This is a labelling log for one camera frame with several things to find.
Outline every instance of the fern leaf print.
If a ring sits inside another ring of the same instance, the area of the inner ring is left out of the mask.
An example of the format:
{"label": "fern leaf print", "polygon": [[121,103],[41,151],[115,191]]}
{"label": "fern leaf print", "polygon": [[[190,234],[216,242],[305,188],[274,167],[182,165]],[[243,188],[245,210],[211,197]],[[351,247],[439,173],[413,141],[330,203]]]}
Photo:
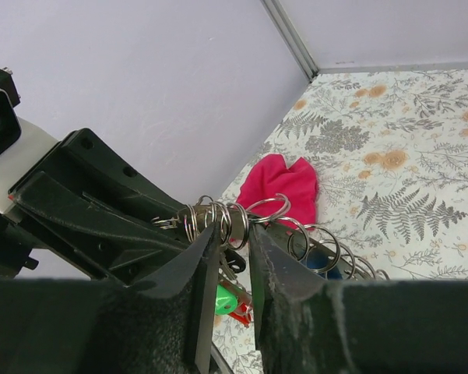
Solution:
{"label": "fern leaf print", "polygon": [[386,237],[391,236],[391,230],[397,232],[409,244],[412,233],[417,234],[420,240],[424,239],[424,227],[427,225],[436,236],[440,226],[450,228],[450,224],[457,224],[468,214],[455,210],[453,206],[446,206],[442,201],[435,208],[436,198],[429,200],[429,194],[416,199],[419,189],[407,193],[406,187],[398,192],[379,196],[378,193],[369,200],[365,196],[357,217],[365,215],[363,228],[375,222],[377,228]]}
{"label": "fern leaf print", "polygon": [[326,121],[327,119],[321,115],[310,111],[302,111],[294,116],[287,116],[279,124],[276,132],[278,136],[284,134],[288,139],[290,134],[294,134],[296,139],[300,139],[301,135],[306,136]]}

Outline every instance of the floral fabric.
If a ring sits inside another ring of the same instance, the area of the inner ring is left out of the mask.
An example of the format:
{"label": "floral fabric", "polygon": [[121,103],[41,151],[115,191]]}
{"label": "floral fabric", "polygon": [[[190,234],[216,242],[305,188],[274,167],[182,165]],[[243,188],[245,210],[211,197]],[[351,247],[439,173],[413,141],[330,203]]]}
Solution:
{"label": "floral fabric", "polygon": [[[468,70],[319,76],[223,200],[269,153],[312,163],[318,222],[375,269],[468,279]],[[262,372],[251,328],[217,318],[213,341],[235,372]]]}

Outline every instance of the lavender wall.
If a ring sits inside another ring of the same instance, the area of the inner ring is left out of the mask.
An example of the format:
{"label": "lavender wall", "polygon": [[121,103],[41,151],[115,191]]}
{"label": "lavender wall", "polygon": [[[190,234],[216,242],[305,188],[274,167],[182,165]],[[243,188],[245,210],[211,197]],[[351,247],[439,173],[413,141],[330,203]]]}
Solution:
{"label": "lavender wall", "polygon": [[[19,116],[94,129],[184,203],[219,196],[307,85],[252,0],[0,2],[3,66]],[[48,258],[34,275],[71,275]]]}
{"label": "lavender wall", "polygon": [[280,1],[320,69],[468,63],[468,0]]}

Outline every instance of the red cloth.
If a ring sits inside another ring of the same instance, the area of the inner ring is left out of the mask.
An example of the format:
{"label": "red cloth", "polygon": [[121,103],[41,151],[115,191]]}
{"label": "red cloth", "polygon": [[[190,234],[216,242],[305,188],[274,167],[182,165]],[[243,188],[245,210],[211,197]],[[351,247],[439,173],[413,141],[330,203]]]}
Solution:
{"label": "red cloth", "polygon": [[[283,193],[289,198],[290,210],[285,216],[302,224],[316,223],[317,174],[303,157],[287,168],[281,154],[265,156],[249,172],[237,202],[247,208],[260,200],[275,197],[277,193]],[[278,201],[265,203],[254,208],[252,212],[260,216],[269,216],[282,205],[283,203]],[[280,223],[294,227],[288,221]]]}

